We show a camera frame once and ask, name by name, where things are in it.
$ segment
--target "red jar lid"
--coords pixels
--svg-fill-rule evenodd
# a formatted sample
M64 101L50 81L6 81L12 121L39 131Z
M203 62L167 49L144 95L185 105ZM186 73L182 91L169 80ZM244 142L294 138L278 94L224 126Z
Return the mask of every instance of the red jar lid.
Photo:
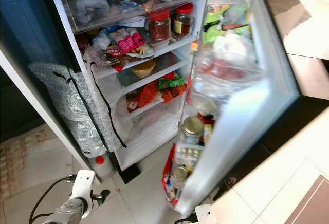
M169 9L162 9L155 12L149 13L149 18L151 20L166 20L169 18Z
M175 12L180 13L180 14L190 14L190 13L193 12L193 4L192 3L187 3L185 5L177 7L175 9Z
M96 159L95 159L95 163L96 163L97 165L101 165L101 164L103 164L103 162L104 162L104 158L103 158L102 156L98 156L98 157L96 157Z

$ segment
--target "doormat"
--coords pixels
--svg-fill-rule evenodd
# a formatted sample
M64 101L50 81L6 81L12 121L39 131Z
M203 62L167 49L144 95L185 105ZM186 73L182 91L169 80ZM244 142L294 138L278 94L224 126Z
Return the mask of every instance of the doormat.
M329 180L320 175L285 224L329 223Z

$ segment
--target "red bottle cap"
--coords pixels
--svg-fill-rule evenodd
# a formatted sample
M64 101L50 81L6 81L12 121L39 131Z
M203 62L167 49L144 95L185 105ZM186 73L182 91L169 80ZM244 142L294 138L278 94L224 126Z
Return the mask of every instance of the red bottle cap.
M155 12L149 13L150 20L166 20L169 18L169 9L162 9Z
M104 162L104 158L102 156L98 156L95 158L95 162L97 165L101 165Z
M193 4L187 3L175 9L175 12L180 14L191 14L193 12Z

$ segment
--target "white bottle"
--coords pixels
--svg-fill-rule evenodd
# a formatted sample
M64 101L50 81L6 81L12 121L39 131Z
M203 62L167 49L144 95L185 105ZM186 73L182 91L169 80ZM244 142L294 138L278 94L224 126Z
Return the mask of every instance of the white bottle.
M109 179L115 173L115 168L112 165L107 153L91 158L89 159L89 162L95 173L102 180Z

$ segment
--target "bowl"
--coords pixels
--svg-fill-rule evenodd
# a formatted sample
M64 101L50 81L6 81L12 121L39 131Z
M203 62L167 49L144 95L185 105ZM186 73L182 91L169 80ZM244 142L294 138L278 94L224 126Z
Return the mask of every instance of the bowl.
M131 67L130 71L133 72L133 74L135 74L139 78L146 78L151 74L154 67L155 62L151 59L149 61Z

